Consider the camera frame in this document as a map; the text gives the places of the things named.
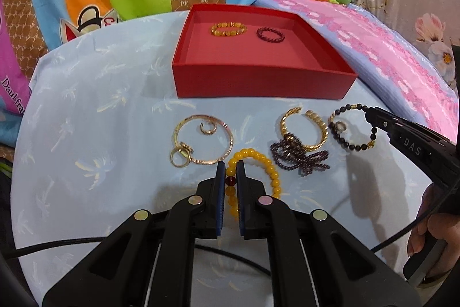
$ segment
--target black beaded bracelet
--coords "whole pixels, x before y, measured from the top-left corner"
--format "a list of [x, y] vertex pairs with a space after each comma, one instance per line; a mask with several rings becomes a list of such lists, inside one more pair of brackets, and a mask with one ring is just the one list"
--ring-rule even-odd
[[340, 115], [341, 113], [345, 111], [349, 111], [351, 109], [361, 109], [364, 112], [367, 111], [367, 106], [363, 106], [361, 103], [358, 104], [347, 104], [345, 107], [340, 107], [339, 109], [335, 110], [334, 113], [329, 117], [329, 128], [331, 130], [331, 133], [344, 148], [348, 148], [351, 151], [361, 151], [361, 150], [367, 150], [368, 148], [372, 148], [375, 145], [375, 139], [377, 136], [375, 135], [377, 133], [377, 128], [375, 126], [372, 127], [372, 133], [371, 133], [371, 140], [367, 144], [362, 144], [360, 145], [353, 145], [349, 142], [347, 142], [343, 137], [340, 136], [342, 132], [346, 130], [346, 125], [342, 121], [337, 121], [334, 123], [334, 117]]

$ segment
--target human hand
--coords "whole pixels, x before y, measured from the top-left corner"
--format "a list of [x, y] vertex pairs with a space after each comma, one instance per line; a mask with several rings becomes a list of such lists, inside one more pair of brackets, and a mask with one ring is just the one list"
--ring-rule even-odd
[[[429, 208], [433, 202], [433, 184], [426, 188], [422, 196], [422, 203], [417, 216]], [[425, 245], [425, 233], [429, 231], [436, 239], [443, 239], [447, 242], [439, 261], [427, 273], [427, 277], [434, 277], [450, 271], [460, 257], [460, 216], [449, 213], [435, 213], [420, 222], [409, 237], [407, 254], [422, 251]]]

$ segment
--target pink floral bed sheet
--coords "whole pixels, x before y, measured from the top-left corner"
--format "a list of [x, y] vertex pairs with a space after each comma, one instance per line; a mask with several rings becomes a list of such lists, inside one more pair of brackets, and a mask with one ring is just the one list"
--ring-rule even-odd
[[312, 0], [257, 0], [299, 14], [347, 60], [395, 115], [456, 142], [458, 99], [414, 46], [369, 12]]

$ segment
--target cord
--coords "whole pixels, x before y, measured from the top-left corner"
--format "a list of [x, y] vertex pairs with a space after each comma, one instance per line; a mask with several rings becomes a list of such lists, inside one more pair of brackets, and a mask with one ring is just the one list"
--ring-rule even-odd
[[[22, 249], [17, 249], [17, 250], [6, 249], [2, 251], [2, 255], [6, 260], [8, 260], [8, 259], [19, 258], [21, 256], [29, 255], [31, 253], [36, 253], [37, 251], [52, 249], [54, 247], [77, 245], [77, 244], [82, 244], [82, 243], [102, 242], [105, 238], [106, 237], [90, 237], [90, 238], [76, 238], [76, 239], [65, 239], [61, 241], [45, 242], [45, 243], [39, 243], [38, 245], [23, 247]], [[262, 273], [266, 274], [268, 277], [271, 277], [271, 272], [268, 269], [262, 267], [261, 265], [255, 263], [252, 260], [243, 258], [240, 255], [229, 253], [228, 251], [216, 249], [214, 247], [199, 245], [197, 243], [195, 244], [195, 248], [199, 250], [203, 250], [203, 251], [208, 251], [211, 253], [216, 253], [222, 256], [226, 256], [227, 258], [240, 261], [241, 263], [244, 263], [254, 269], [257, 269], [258, 271], [261, 271]]]
[[458, 182], [459, 180], [457, 180], [457, 182], [452, 185], [450, 190], [445, 191], [445, 193], [436, 202], [434, 202], [431, 206], [429, 206], [429, 208], [427, 208], [427, 210], [424, 213], [422, 213], [422, 215], [417, 217], [417, 219], [415, 219], [412, 223], [407, 225], [405, 228], [401, 229], [395, 235], [392, 235], [387, 240], [383, 241], [381, 244], [372, 248], [371, 251], [373, 253], [376, 253], [377, 251], [380, 251], [381, 249], [391, 245], [393, 242], [399, 240], [399, 238], [404, 236], [406, 233], [409, 233], [413, 228], [415, 228], [418, 224], [420, 224], [424, 219], [426, 219], [433, 212], [439, 209], [439, 207], [445, 202], [447, 197], [454, 192], [455, 188], [457, 187]]

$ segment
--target yellow beaded bracelet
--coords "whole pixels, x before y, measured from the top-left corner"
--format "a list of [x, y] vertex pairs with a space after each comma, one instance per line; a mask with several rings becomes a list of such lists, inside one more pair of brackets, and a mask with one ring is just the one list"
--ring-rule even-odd
[[239, 160], [251, 157], [254, 160], [260, 161], [262, 163], [262, 167], [265, 169], [265, 172], [270, 176], [271, 179], [271, 186], [272, 186], [272, 197], [278, 198], [281, 194], [281, 182], [279, 180], [279, 174], [277, 172], [276, 167], [273, 165], [273, 162], [267, 158], [264, 154], [259, 153], [258, 151], [254, 150], [253, 148], [243, 148], [241, 151], [234, 153], [233, 158], [229, 160], [228, 168], [225, 170], [227, 178], [225, 179], [225, 183], [227, 187], [225, 188], [225, 194], [229, 197], [229, 205], [230, 205], [230, 214], [235, 218], [238, 218], [238, 199], [236, 198], [236, 163]]

